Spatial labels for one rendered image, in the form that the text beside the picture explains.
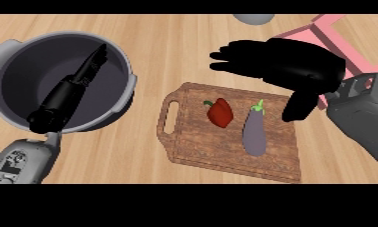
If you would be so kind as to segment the brown wooden cutting board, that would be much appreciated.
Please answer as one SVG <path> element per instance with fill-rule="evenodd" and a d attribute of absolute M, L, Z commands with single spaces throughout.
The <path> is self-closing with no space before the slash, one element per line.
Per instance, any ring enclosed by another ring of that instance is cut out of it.
<path fill-rule="evenodd" d="M 223 98 L 234 120 L 218 127 L 209 120 L 207 102 Z M 172 162 L 280 182 L 302 181 L 296 128 L 282 120 L 288 97 L 187 82 L 163 102 L 157 136 Z M 260 104 L 266 132 L 266 153 L 253 156 L 243 145 L 250 108 Z"/>

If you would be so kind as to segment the red bell pepper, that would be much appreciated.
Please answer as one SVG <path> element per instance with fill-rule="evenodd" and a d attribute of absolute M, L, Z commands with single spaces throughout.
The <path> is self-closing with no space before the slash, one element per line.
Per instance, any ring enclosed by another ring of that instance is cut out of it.
<path fill-rule="evenodd" d="M 207 116 L 212 123 L 220 128 L 226 128 L 234 120 L 234 112 L 228 101 L 219 98 L 216 102 L 206 101 L 204 104 L 210 106 Z"/>

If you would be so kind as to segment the purple eggplant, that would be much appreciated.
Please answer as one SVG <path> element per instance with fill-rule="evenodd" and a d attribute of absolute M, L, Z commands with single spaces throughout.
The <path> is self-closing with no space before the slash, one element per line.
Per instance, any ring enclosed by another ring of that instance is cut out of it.
<path fill-rule="evenodd" d="M 262 156 L 266 153 L 263 101 L 250 108 L 243 130 L 243 144 L 250 155 Z"/>

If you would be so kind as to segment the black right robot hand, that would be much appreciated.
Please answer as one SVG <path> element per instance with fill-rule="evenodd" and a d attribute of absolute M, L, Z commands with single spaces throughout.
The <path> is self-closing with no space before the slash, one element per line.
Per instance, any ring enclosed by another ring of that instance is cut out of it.
<path fill-rule="evenodd" d="M 305 120 L 318 106 L 319 96 L 334 92 L 346 75 L 346 60 L 321 46 L 291 39 L 266 42 L 232 41 L 210 54 L 215 71 L 259 78 L 293 90 L 284 112 L 285 122 Z"/>

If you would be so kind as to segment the grey round object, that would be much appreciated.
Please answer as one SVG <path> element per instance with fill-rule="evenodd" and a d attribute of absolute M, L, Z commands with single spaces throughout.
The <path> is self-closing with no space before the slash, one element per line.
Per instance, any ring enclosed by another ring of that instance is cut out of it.
<path fill-rule="evenodd" d="M 274 14 L 235 14 L 234 17 L 249 25 L 263 25 L 271 22 Z"/>

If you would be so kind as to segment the pink box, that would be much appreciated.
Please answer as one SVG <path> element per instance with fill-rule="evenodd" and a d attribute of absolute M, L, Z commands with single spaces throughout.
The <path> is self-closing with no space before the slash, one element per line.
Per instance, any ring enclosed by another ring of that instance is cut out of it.
<path fill-rule="evenodd" d="M 306 26 L 277 35 L 285 38 L 312 43 L 346 59 L 346 78 L 362 73 L 378 72 L 378 65 L 373 65 L 349 44 L 333 28 L 333 24 L 345 17 L 345 14 L 319 14 Z"/>

